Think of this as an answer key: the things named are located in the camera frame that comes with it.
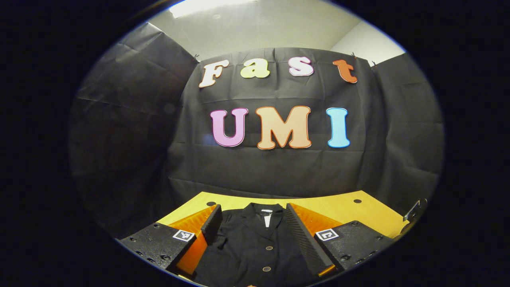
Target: jacket collar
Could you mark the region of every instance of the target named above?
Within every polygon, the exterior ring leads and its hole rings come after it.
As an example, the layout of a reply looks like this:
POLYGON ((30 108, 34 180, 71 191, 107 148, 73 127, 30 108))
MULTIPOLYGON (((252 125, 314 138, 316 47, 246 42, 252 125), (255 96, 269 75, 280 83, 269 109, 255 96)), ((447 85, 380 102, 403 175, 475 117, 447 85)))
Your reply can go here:
POLYGON ((279 204, 258 204, 250 203, 241 211, 241 216, 245 218, 243 224, 253 230, 258 235, 271 240, 274 230, 280 225, 283 217, 283 208, 279 204), (269 227, 266 228, 264 221, 261 221, 257 214, 261 214, 262 209, 273 210, 269 227))

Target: ceiling light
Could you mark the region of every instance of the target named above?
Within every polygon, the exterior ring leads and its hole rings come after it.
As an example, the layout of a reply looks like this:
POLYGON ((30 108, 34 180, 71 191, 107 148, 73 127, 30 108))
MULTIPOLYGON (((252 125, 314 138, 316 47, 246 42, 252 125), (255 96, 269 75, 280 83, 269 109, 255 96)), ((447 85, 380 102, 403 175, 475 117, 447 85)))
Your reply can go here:
POLYGON ((255 1, 257 0, 184 0, 170 7, 169 10, 174 18, 179 18, 210 8, 255 1))

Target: wall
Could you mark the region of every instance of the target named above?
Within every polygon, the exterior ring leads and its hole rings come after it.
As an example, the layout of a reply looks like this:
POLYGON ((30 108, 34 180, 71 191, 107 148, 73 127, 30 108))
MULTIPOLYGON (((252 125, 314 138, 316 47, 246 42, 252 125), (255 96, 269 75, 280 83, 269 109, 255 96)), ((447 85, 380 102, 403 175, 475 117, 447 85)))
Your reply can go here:
POLYGON ((399 44, 365 21, 354 26, 331 51, 349 55, 354 52, 356 57, 367 59, 370 66, 374 65, 372 61, 378 64, 405 53, 399 44))

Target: black jacket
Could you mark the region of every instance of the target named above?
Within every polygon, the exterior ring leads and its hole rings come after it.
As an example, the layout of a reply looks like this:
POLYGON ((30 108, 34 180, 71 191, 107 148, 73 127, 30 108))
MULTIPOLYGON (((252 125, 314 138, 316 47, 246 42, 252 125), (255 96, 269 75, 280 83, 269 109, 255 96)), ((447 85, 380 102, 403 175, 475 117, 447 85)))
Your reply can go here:
POLYGON ((308 270, 279 204, 224 211, 196 272, 194 281, 210 287, 297 286, 318 278, 308 270), (272 210, 268 228, 262 209, 272 210))

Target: yellow table surface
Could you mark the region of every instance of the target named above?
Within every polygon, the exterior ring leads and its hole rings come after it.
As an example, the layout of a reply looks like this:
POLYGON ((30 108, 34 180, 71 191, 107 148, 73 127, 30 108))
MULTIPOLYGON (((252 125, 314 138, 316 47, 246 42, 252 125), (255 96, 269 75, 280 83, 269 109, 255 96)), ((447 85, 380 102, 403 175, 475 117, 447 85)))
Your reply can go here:
POLYGON ((207 208, 207 203, 210 201, 220 204, 222 210, 242 209, 251 202, 279 204, 283 208, 287 206, 287 203, 294 203, 342 224, 357 220, 390 238, 399 235, 402 228, 409 223, 409 221, 402 221, 401 215, 362 190, 341 195, 299 199, 260 199, 201 192, 158 220, 158 223, 164 225, 174 223, 207 208), (355 199, 360 199, 361 203, 355 203, 355 199))

